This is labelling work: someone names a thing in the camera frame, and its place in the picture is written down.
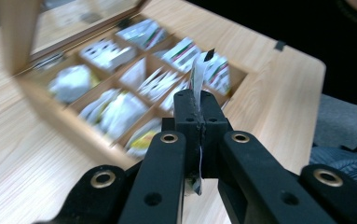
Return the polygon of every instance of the open lid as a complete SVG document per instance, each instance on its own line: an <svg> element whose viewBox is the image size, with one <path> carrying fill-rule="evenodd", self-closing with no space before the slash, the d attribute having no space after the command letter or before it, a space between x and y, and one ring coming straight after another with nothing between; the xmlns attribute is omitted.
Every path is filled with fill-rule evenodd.
<svg viewBox="0 0 357 224"><path fill-rule="evenodd" d="M2 54L11 75L137 14L146 0L0 0Z"/></svg>

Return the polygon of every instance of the brass ring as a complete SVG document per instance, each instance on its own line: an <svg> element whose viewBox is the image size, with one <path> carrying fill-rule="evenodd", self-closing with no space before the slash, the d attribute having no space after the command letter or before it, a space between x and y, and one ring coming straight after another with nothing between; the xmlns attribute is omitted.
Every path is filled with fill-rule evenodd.
<svg viewBox="0 0 357 224"><path fill-rule="evenodd" d="M102 175L108 175L109 178L106 181L100 182L97 180L97 178ZM96 189L103 189L114 183L115 178L116 178L115 174L110 170L99 171L96 174L94 174L94 176L91 178L90 184Z"/></svg>
<svg viewBox="0 0 357 224"><path fill-rule="evenodd" d="M332 178L327 179L324 178L323 175L329 175ZM325 169L316 169L314 171L314 176L318 181L330 187L341 187L343 185L343 180L340 178L340 176Z"/></svg>
<svg viewBox="0 0 357 224"><path fill-rule="evenodd" d="M233 133L231 135L231 138L238 143L247 143L250 141L250 137L248 137L247 135L243 134L243 133Z"/></svg>
<svg viewBox="0 0 357 224"><path fill-rule="evenodd" d="M160 140L164 143L174 143L178 141L178 136L172 133L166 133L160 137Z"/></svg>

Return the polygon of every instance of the wooden table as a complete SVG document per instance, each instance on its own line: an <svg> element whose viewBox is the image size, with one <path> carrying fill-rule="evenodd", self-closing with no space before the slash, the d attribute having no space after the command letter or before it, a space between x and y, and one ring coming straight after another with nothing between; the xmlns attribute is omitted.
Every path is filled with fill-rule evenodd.
<svg viewBox="0 0 357 224"><path fill-rule="evenodd" d="M324 64L289 46L275 49L276 40L184 1L153 0L143 14L251 71L225 115L299 174L309 161ZM4 70L0 48L0 223L53 218L96 165L35 115ZM203 195L185 197L184 223L230 222L215 184L205 180Z"/></svg>

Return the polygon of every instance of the floor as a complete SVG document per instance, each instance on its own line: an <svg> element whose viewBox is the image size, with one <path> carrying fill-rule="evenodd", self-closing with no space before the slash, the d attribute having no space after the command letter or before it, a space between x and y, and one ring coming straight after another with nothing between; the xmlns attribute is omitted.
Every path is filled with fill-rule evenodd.
<svg viewBox="0 0 357 224"><path fill-rule="evenodd" d="M355 148L357 146L357 105L323 94L314 134L314 145Z"/></svg>

